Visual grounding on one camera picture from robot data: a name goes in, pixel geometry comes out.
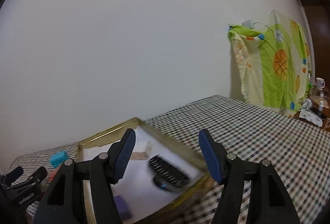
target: blue lego brick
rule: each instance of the blue lego brick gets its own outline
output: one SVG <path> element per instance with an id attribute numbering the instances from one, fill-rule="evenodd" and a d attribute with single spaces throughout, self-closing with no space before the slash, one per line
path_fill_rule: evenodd
<path id="1" fill-rule="evenodd" d="M 49 160 L 49 162 L 51 163 L 51 165 L 54 168 L 56 168 L 67 159 L 69 159 L 69 156 L 66 153 L 66 151 L 60 151 L 60 152 L 53 154 L 51 156 L 51 159 Z"/>

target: white wall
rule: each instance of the white wall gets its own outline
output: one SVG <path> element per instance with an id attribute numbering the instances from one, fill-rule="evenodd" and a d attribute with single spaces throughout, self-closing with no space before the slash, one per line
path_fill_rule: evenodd
<path id="1" fill-rule="evenodd" d="M 228 24 L 296 0 L 6 0 L 0 10 L 0 166 L 222 94 L 239 97 Z"/>

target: small bottle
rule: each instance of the small bottle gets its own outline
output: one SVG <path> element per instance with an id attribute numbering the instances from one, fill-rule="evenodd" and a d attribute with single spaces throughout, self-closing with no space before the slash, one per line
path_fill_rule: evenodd
<path id="1" fill-rule="evenodd" d="M 318 106 L 318 113 L 317 113 L 318 116 L 321 116 L 322 110 L 323 110 L 323 101 L 321 100 L 320 105 Z"/>

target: purple block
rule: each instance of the purple block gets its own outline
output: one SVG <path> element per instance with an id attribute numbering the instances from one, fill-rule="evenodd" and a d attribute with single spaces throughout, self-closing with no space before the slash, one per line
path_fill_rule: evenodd
<path id="1" fill-rule="evenodd" d="M 116 203 L 117 210 L 122 221 L 128 220 L 132 217 L 129 211 L 128 205 L 120 195 L 114 197 L 114 202 Z"/>

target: white mug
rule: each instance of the white mug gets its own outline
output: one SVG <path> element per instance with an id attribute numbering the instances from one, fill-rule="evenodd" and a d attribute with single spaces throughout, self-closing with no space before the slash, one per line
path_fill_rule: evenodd
<path id="1" fill-rule="evenodd" d="M 325 81 L 322 78 L 316 78 L 316 86 L 318 90 L 322 90 L 325 87 Z"/>

